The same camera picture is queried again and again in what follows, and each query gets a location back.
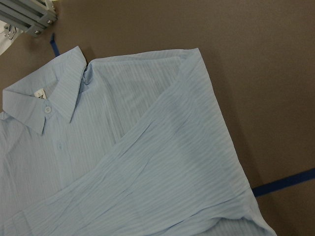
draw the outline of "blue tape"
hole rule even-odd
[[[315,178],[315,168],[252,189],[255,197]]]
[[[57,47],[57,44],[55,42],[55,33],[53,33],[50,37],[50,45],[52,46],[53,50],[54,50],[54,53],[55,53],[55,56],[59,56],[60,55],[60,52],[58,50],[58,47]]]

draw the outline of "striped fabric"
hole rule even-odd
[[[1,236],[275,235],[198,49],[84,67],[77,47],[3,91]]]

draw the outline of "white tag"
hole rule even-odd
[[[37,90],[35,93],[34,93],[35,97],[39,97],[39,98],[43,98],[43,99],[47,99],[46,97],[46,94],[45,94],[45,91],[44,89],[40,89],[40,90]]]

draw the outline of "shirt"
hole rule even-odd
[[[6,88],[3,110],[3,235],[222,234],[233,225],[275,235],[198,49],[86,67],[76,47]]]

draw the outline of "white button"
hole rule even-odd
[[[51,113],[51,107],[49,106],[45,107],[45,113],[47,114]]]

